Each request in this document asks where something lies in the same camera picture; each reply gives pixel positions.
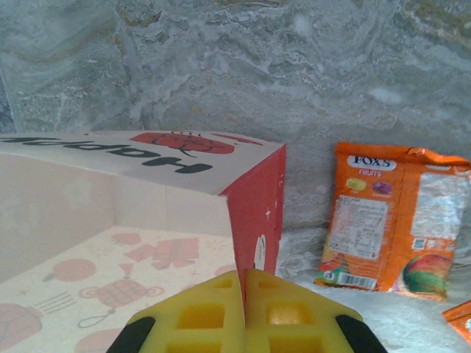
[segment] orange candy bag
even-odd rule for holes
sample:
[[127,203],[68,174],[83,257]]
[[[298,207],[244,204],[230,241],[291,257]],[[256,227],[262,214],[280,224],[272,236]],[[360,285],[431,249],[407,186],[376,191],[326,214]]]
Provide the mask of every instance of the orange candy bag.
[[448,324],[471,344],[471,300],[444,311]]
[[444,301],[471,164],[427,149],[341,142],[315,283]]

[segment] cardboard box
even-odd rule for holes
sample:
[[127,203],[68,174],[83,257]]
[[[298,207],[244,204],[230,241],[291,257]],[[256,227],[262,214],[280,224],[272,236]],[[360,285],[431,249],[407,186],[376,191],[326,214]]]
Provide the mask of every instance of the cardboard box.
[[0,135],[0,352],[105,353],[155,302],[274,273],[285,155],[218,132]]

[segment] nutrition label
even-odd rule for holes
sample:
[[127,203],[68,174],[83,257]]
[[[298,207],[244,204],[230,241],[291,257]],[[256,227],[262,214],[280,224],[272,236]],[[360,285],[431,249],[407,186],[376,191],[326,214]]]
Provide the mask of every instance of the nutrition label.
[[329,248],[364,259],[378,259],[387,215],[387,202],[340,195]]
[[412,223],[414,237],[455,240],[469,195],[467,177],[422,174]]

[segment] red box side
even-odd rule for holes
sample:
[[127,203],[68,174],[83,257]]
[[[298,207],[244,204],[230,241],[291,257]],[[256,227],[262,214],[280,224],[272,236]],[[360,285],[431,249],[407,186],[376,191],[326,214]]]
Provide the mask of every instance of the red box side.
[[245,270],[255,267],[255,247],[265,235],[264,270],[276,270],[279,240],[283,226],[283,181],[286,147],[256,165],[229,185],[227,196],[233,232],[235,264],[245,303]]

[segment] marble wall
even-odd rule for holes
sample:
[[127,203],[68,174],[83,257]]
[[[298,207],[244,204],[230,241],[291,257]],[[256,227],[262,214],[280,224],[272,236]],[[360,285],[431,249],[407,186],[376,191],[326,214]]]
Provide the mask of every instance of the marble wall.
[[340,140],[471,158],[468,0],[3,0],[0,38],[2,132],[285,142],[287,227],[329,219]]

